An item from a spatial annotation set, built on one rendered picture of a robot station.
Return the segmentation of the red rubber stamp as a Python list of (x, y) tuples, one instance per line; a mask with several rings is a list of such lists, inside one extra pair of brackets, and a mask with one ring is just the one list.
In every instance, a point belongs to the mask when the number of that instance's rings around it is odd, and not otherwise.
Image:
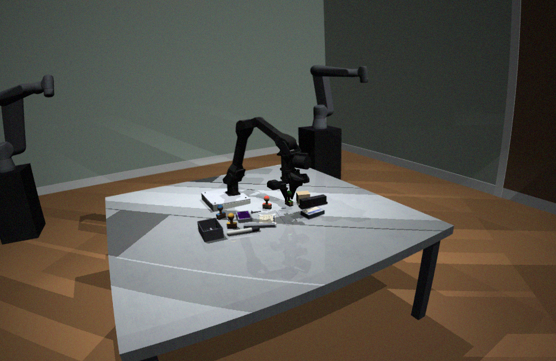
[(272, 204), (268, 203), (269, 201), (269, 196), (265, 196), (264, 197), (264, 201), (265, 203), (263, 203), (263, 209), (271, 209), (272, 208)]

